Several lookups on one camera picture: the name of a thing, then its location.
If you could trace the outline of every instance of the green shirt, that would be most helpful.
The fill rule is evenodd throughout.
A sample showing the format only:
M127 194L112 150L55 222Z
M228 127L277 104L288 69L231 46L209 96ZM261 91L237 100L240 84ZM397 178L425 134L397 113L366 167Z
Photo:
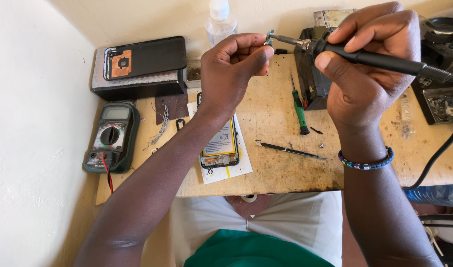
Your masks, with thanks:
M220 229L184 267L333 267L305 248L272 236Z

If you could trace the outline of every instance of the beaded bracelet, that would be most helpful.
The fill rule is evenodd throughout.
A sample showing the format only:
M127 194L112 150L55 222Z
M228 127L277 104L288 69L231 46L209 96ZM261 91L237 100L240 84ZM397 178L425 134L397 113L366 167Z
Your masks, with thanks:
M339 159L342 161L342 163L345 166L355 168L358 170L380 169L380 168L390 164L390 162L393 160L393 157L395 156L395 154L393 153L393 149L391 149L391 147L388 147L388 146L385 146L385 147L386 147L386 152L387 152L388 156L383 161L380 161L375 164L358 164L358 163L350 162L350 161L344 159L344 157L342 156L342 150L339 151Z

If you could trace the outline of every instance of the soldering iron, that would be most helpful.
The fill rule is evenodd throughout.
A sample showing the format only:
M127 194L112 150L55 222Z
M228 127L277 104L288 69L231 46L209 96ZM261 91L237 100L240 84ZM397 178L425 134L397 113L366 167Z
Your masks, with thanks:
M441 82L453 82L452 73L428 66L425 63L369 52L364 49L360 49L353 53L347 53L344 51L344 43L331 44L327 41L327 37L306 40L272 34L269 35L269 37L284 43L299 46L307 54L312 55L313 57L318 56L318 54L324 51L332 51L354 64L363 64L413 76L426 76Z
M371 67L377 67L381 69L396 71L404 74L409 74L413 76L426 76L428 78L433 78L441 82L453 82L453 74L432 66L428 66L425 63L417 62L413 60L408 60L404 58L397 58L393 56L383 55L379 53L369 52L364 49L360 49L353 53L347 53L344 51L345 44L331 44L327 41L327 35L323 38L313 38L313 39L295 39L282 35L273 35L273 31L270 31L267 35L268 38L274 38L278 41L296 45L302 48L307 54L312 55L313 57L318 56L318 54L324 51L332 51L341 57L347 59L349 62L354 64L363 64ZM434 155L429 159L423 172L419 176L418 180L411 186L402 188L403 190L411 190L418 187L426 175L429 173L432 165L439 158L444 151L453 143L453 133L449 139L434 153Z

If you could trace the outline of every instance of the green screwdriver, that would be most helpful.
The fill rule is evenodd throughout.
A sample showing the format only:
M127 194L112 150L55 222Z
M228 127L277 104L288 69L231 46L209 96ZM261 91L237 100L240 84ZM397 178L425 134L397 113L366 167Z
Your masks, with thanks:
M297 118L299 119L299 126L301 126L301 135L309 134L310 131L307 129L306 119L304 119L304 110L302 108L301 100L299 99L299 93L294 87L293 74L291 73L291 82L293 83L293 98L294 108L296 109Z

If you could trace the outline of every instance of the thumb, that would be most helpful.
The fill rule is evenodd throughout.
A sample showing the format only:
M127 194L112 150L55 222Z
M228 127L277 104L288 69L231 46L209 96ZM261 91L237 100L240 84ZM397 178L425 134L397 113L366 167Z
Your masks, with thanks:
M274 49L265 45L260 47L247 58L238 62L236 65L241 71L253 76L257 70L259 70L272 56L274 55Z
M370 76L334 52L320 53L315 60L315 65L327 78L335 82L344 96L349 99L360 95L376 94L381 89L381 86Z

